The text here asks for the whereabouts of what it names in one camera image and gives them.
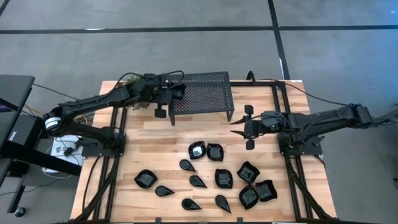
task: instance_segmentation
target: perforated metal shelf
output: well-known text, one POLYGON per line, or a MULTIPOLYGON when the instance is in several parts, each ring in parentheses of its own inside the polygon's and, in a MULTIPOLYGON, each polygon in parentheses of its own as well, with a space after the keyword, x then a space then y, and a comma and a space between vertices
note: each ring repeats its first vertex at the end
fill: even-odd
MULTIPOLYGON (((169 76, 170 82, 178 82, 181 75, 169 76)), ((234 111, 234 103, 228 72, 185 74, 182 81, 187 88, 182 100, 169 105, 169 116, 174 125, 174 115, 227 112, 228 121, 234 111)))

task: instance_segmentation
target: gray floor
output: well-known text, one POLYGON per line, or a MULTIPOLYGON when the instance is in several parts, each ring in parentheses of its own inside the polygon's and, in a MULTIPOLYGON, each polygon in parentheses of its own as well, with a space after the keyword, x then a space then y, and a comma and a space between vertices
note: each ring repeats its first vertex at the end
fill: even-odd
MULTIPOLYGON (((274 0, 280 26, 398 24, 394 0, 274 0)), ((265 0, 11 0, 0 29, 92 29, 210 25, 271 25, 265 0)), ((362 103, 375 116, 398 103, 398 30, 283 31, 291 79, 308 92, 343 103, 362 103)), ((124 72, 229 71, 243 78, 282 78, 272 31, 168 34, 0 35, 0 73, 34 75, 36 83, 85 97, 102 80, 124 72)), ((67 98, 34 88, 27 104, 48 111, 67 98)), ((309 98, 313 112, 336 108, 309 98)), ((345 129, 322 142, 333 201, 343 220, 396 223, 398 132, 395 126, 345 129)), ((14 190, 7 179, 0 194, 14 190)), ((24 194, 23 218, 0 223, 67 220, 76 179, 24 194)))

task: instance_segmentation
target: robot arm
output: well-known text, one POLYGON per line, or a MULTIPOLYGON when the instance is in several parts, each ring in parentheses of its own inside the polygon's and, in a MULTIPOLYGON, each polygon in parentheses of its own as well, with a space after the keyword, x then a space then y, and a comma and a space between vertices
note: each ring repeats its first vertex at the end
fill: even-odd
POLYGON ((157 103, 155 116, 166 117, 162 105, 171 103, 174 99, 182 99, 185 85, 169 83, 165 75, 145 74, 134 83, 115 86, 109 93, 82 100, 60 103, 51 112, 44 114, 45 130, 49 136, 64 136, 74 134, 97 139, 104 148, 118 147, 120 133, 115 133, 110 127, 95 128, 73 121, 80 114, 89 113, 107 107, 132 106, 137 103, 157 103))
POLYGON ((366 107, 349 104, 337 110, 323 111, 314 114, 280 113, 265 111, 259 116, 251 117, 253 107, 245 106, 248 114, 232 124, 245 123, 244 131, 232 131, 248 139, 246 149, 254 149, 254 140, 269 133, 289 135, 289 146, 299 147, 310 138, 336 131, 342 128, 369 128, 387 123, 390 119, 373 118, 366 107))

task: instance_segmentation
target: wooden tabletop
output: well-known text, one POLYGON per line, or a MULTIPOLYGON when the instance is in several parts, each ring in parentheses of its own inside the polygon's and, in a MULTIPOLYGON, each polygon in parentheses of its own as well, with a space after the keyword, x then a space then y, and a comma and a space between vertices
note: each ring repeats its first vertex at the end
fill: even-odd
MULTIPOLYGON (((112 89, 116 82, 105 81, 101 94, 112 89)), ((291 84, 304 89, 302 82, 291 84)), ((232 87, 235 112, 232 121, 242 118, 244 105, 254 107, 254 114, 275 110, 272 91, 267 86, 232 87)), ((306 96, 287 86, 292 112, 309 113, 306 96)), ((165 222, 235 222, 243 217, 245 222, 294 221, 294 212, 290 196, 284 158, 279 154, 275 134, 266 134, 256 139, 256 148, 245 149, 245 140, 229 130, 243 130, 243 124, 230 126, 226 113, 191 114, 176 116, 175 126, 169 118, 154 117, 155 105, 148 109, 129 110, 126 122, 127 143, 118 170, 117 184, 113 202, 112 222, 154 222, 161 217, 165 222), (207 185, 207 189, 193 187, 189 177, 194 173, 181 170, 179 162, 188 159, 188 146, 195 141, 218 143, 224 149, 223 162, 211 162, 207 156, 192 161, 197 173, 207 185), (250 210, 245 210, 239 202, 239 192, 246 186, 236 171, 243 162, 249 161, 261 174, 256 182, 270 179, 278 193, 278 199, 258 202, 250 210), (149 169, 158 177, 158 181, 148 190, 141 189, 135 183, 135 176, 143 169, 149 169), (228 169, 233 174, 232 189, 219 189, 214 181, 216 169, 228 169), (158 197, 155 188, 164 185, 176 194, 158 197), (232 214, 218 208, 217 195, 224 195, 231 207, 232 214), (185 198, 192 198, 202 210, 186 211, 181 206, 185 198)), ((111 108, 95 113, 93 126, 109 126, 111 108)), ((83 163, 71 218, 81 213, 83 193, 88 174, 95 158, 83 163)), ((331 216, 336 216, 330 189, 323 165, 313 156, 302 156, 305 177, 309 191, 331 216)), ((86 205, 97 191, 100 179, 102 158, 97 163, 91 178, 86 205)), ((302 194, 298 190, 301 214, 305 216, 302 194)), ((100 218, 104 217, 106 200, 101 205, 100 218)))

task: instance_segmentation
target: small black plate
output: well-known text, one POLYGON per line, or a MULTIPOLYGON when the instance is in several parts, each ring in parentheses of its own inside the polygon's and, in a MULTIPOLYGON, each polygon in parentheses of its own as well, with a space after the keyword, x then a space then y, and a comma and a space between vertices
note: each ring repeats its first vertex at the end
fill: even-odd
POLYGON ((216 184, 222 189, 232 189, 234 180, 229 170, 217 169, 215 175, 216 184))
POLYGON ((203 182, 203 180, 201 180, 201 178, 197 175, 192 175, 189 178, 189 182, 195 186, 195 187, 203 187, 203 188, 207 188, 206 184, 203 182))
POLYGON ((155 193, 156 193, 156 195, 159 196, 159 197, 164 197, 164 196, 168 196, 168 195, 170 195, 170 194, 174 194, 175 192, 172 191, 172 190, 170 190, 170 189, 168 189, 168 188, 165 187, 165 186, 158 186, 158 187, 155 189, 155 193))
POLYGON ((207 157, 212 161, 222 161, 224 159, 224 149, 219 144, 207 144, 207 157))
POLYGON ((239 200, 241 201, 244 209, 247 210, 257 204, 259 201, 259 194, 256 192, 253 186, 248 185, 239 193, 239 200))
POLYGON ((256 177, 260 174, 260 171, 255 168, 250 162, 246 161, 242 167, 237 171, 240 178, 246 181, 248 184, 253 184, 256 177))
POLYGON ((148 189, 156 182, 157 177, 152 171, 143 170, 134 178, 134 180, 138 186, 143 189, 148 189))
POLYGON ((256 183, 256 190, 259 193, 260 202, 268 202, 271 199, 278 198, 278 193, 275 190, 272 180, 256 183))
POLYGON ((201 207, 195 203, 192 199, 186 198, 181 202, 182 207, 185 210, 199 210, 201 207))
POLYGON ((195 168, 193 168, 193 165, 190 163, 190 161, 186 160, 186 159, 182 159, 180 161, 180 167, 183 170, 188 170, 188 171, 192 171, 192 172, 196 172, 195 168))
POLYGON ((200 159, 206 155, 206 146, 204 141, 198 141, 192 143, 188 148, 189 158, 200 159))

